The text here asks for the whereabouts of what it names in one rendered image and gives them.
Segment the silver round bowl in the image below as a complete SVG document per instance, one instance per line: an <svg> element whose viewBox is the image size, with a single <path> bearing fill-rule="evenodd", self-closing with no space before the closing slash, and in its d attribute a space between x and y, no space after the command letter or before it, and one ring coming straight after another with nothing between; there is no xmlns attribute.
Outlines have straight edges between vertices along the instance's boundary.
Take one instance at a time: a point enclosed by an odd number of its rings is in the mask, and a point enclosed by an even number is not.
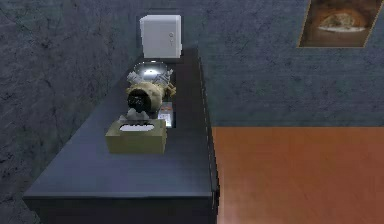
<svg viewBox="0 0 384 224"><path fill-rule="evenodd" d="M167 71L167 65L158 61L144 61L134 66L134 72L144 80L153 80Z"/></svg>

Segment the small white orange card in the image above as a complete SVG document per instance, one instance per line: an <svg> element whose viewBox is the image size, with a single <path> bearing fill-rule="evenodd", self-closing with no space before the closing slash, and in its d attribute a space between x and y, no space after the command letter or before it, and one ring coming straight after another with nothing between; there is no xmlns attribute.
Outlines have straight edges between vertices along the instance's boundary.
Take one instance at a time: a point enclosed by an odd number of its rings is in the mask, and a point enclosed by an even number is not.
<svg viewBox="0 0 384 224"><path fill-rule="evenodd" d="M158 118L163 119L166 122L167 128L173 127L173 115L174 113L172 103L163 102L158 113Z"/></svg>

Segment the olive tissue box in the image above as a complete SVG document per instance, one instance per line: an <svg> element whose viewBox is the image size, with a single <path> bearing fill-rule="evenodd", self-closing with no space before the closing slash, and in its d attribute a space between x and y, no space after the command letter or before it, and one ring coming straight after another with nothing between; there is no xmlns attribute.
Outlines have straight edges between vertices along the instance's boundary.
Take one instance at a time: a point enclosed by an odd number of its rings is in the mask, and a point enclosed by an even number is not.
<svg viewBox="0 0 384 224"><path fill-rule="evenodd" d="M167 126L163 119L128 120L120 117L105 134L110 153L163 154Z"/></svg>

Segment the white box appliance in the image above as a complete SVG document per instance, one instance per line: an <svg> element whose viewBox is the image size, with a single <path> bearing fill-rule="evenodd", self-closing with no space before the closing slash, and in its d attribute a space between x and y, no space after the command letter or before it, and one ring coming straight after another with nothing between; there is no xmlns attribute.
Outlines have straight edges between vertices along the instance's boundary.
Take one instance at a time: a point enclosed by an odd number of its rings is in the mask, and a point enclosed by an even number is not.
<svg viewBox="0 0 384 224"><path fill-rule="evenodd" d="M182 52L182 17L146 15L140 20L145 58L179 58Z"/></svg>

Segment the dark grey long cabinet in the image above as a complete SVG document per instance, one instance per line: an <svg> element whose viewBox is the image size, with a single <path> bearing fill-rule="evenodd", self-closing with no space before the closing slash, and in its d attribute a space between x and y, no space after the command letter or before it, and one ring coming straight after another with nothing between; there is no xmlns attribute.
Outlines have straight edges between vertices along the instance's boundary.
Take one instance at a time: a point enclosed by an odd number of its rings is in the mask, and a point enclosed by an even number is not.
<svg viewBox="0 0 384 224"><path fill-rule="evenodd" d="M164 153L109 153L105 134L127 110L120 79L25 191L43 224L217 224L218 172L197 49L170 66L176 125Z"/></svg>

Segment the framed brown wall picture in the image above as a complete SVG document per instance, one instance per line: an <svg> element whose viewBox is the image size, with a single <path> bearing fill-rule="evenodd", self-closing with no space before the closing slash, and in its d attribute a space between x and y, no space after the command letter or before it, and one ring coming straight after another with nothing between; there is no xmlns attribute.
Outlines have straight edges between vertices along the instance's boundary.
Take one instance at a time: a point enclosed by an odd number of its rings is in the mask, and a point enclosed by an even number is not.
<svg viewBox="0 0 384 224"><path fill-rule="evenodd" d="M309 0L298 48L364 48L384 0Z"/></svg>

